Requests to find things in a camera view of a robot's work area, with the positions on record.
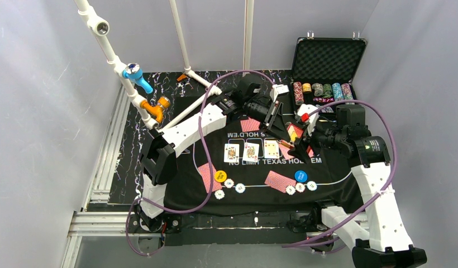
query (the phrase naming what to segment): yellow poker chip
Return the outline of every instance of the yellow poker chip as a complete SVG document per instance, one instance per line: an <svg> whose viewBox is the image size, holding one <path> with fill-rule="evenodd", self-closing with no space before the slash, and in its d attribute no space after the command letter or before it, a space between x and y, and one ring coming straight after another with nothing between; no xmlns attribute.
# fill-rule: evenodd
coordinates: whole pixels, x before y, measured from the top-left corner
<svg viewBox="0 0 458 268"><path fill-rule="evenodd" d="M215 181L217 181L218 183L223 183L226 179L227 179L227 174L224 171L222 170L216 171L214 175Z"/></svg>

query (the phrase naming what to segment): case latch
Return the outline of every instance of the case latch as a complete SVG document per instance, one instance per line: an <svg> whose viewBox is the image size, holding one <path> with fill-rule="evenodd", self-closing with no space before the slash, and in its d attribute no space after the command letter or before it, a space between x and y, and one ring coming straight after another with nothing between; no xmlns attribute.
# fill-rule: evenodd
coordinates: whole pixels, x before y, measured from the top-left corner
<svg viewBox="0 0 458 268"><path fill-rule="evenodd" d="M360 35L361 35L360 31L352 32L352 39L359 40Z"/></svg>
<svg viewBox="0 0 458 268"><path fill-rule="evenodd" d="M308 31L307 37L308 37L308 39L314 39L314 32L313 31Z"/></svg>

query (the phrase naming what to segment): blue valve handle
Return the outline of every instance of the blue valve handle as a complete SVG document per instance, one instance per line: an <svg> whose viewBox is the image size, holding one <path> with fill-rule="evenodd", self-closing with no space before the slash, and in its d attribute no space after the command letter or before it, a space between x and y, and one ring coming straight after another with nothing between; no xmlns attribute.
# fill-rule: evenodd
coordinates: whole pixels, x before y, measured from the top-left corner
<svg viewBox="0 0 458 268"><path fill-rule="evenodd" d="M135 66L136 66L135 64L129 64L127 67L130 69L133 69ZM154 91L152 86L147 81L145 81L144 72L140 68L138 69L137 72L132 73L132 74L129 74L126 70L124 70L122 72L122 76L136 83L137 85L143 87L145 90L145 93L147 94L150 94Z"/></svg>

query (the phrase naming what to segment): white poker chip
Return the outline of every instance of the white poker chip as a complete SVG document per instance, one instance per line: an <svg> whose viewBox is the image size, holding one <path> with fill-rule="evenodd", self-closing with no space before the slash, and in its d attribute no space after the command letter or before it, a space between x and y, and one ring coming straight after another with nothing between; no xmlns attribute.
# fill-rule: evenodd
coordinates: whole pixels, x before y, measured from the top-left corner
<svg viewBox="0 0 458 268"><path fill-rule="evenodd" d="M224 198L224 191L221 189L217 190L215 191L214 196L216 197L216 199L222 199Z"/></svg>
<svg viewBox="0 0 458 268"><path fill-rule="evenodd" d="M310 180L306 184L306 188L308 188L308 190L310 190L310 191L316 191L316 189L318 189L318 185L316 185L316 183L314 181Z"/></svg>
<svg viewBox="0 0 458 268"><path fill-rule="evenodd" d="M304 190L306 189L303 183L297 183L297 184L295 185L295 188L296 188L297 191L299 191L300 193L304 192Z"/></svg>
<svg viewBox="0 0 458 268"><path fill-rule="evenodd" d="M242 194L245 191L245 185L242 183L236 184L236 192Z"/></svg>
<svg viewBox="0 0 458 268"><path fill-rule="evenodd" d="M287 188L285 188L285 192L289 195L293 195L297 191L295 190L295 187L288 185Z"/></svg>
<svg viewBox="0 0 458 268"><path fill-rule="evenodd" d="M227 179L224 181L224 186L227 188L232 188L234 186L234 181L231 179Z"/></svg>

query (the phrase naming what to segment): pipe fitting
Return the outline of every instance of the pipe fitting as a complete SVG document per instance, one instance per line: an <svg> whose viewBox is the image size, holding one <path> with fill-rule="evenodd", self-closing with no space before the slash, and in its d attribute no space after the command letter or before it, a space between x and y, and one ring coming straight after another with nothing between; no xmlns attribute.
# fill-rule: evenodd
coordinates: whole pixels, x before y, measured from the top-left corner
<svg viewBox="0 0 458 268"><path fill-rule="evenodd" d="M161 123L163 121L163 112L170 107L170 100L166 97L160 97L155 106L150 105L147 100L143 100L140 103L140 107L155 116L155 121Z"/></svg>

